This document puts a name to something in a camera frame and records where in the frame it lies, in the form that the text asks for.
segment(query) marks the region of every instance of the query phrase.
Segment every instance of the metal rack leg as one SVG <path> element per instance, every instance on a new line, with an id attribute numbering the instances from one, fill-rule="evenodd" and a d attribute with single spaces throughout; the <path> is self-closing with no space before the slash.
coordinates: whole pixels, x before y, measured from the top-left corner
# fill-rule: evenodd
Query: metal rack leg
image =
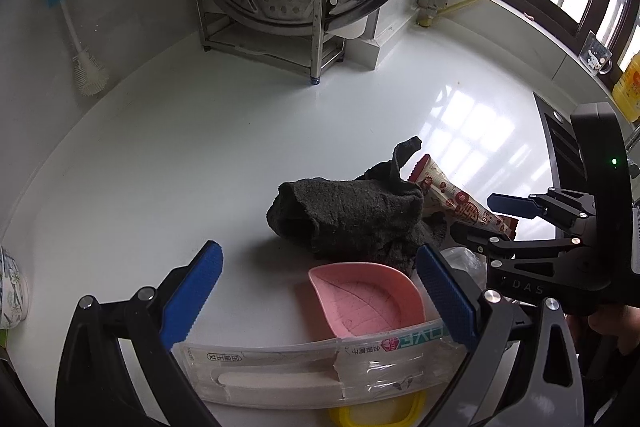
<path id="1" fill-rule="evenodd" d="M 200 44 L 202 44 L 202 49 L 208 52 L 210 51 L 211 47 L 206 45 L 206 41 L 209 38 L 209 32 L 207 30 L 207 20 L 204 13 L 202 0 L 196 0 L 196 8 L 198 9 L 198 30 L 200 33 Z"/>
<path id="2" fill-rule="evenodd" d="M 340 56 L 336 59 L 336 62 L 344 62 L 344 47 L 347 43 L 347 39 L 345 39 L 344 37 L 342 38 L 342 44 L 340 45 L 340 50 L 341 50 L 341 54 Z"/>
<path id="3" fill-rule="evenodd" d="M 320 84 L 322 73 L 322 49 L 324 48 L 324 0 L 314 0 L 314 16 L 311 31 L 311 62 L 309 76 L 313 86 Z"/>

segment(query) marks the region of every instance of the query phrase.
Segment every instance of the clear plastic package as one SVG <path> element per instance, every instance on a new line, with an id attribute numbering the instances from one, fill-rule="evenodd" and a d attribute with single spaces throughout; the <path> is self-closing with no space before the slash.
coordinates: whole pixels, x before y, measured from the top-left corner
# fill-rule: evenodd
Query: clear plastic package
<path id="1" fill-rule="evenodd" d="M 174 346 L 201 399 L 261 409 L 325 409 L 414 393 L 449 382 L 465 355 L 441 319 L 295 346 Z"/>
<path id="2" fill-rule="evenodd" d="M 467 272 L 481 290 L 486 288 L 486 257 L 465 247 L 446 248 L 440 252 L 449 266 Z"/>

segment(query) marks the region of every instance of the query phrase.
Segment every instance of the human hand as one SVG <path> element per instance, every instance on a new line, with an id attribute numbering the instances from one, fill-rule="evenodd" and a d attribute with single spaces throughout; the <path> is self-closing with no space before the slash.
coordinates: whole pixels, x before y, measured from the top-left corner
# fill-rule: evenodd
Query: human hand
<path id="1" fill-rule="evenodd" d="M 568 315 L 574 344 L 584 331 L 580 317 Z M 602 304 L 587 318 L 589 327 L 601 335 L 613 335 L 618 338 L 618 350 L 622 355 L 631 353 L 640 344 L 640 309 L 622 304 Z"/>

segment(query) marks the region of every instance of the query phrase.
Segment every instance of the yellow bottle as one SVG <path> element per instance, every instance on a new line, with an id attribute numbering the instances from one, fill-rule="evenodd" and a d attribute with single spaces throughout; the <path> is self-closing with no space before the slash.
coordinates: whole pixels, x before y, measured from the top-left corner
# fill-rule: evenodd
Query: yellow bottle
<path id="1" fill-rule="evenodd" d="M 613 100 L 629 122 L 640 118 L 640 52 L 634 55 L 613 86 Z"/>

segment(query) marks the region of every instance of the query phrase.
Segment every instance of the gray cloth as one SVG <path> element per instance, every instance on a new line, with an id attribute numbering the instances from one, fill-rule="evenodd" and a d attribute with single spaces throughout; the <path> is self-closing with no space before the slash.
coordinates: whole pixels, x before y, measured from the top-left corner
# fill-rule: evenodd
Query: gray cloth
<path id="1" fill-rule="evenodd" d="M 283 183 L 267 212 L 269 226 L 318 259 L 386 264 L 410 275 L 417 248 L 434 245 L 420 187 L 400 178 L 420 146 L 417 136 L 398 144 L 391 160 L 353 181 Z"/>

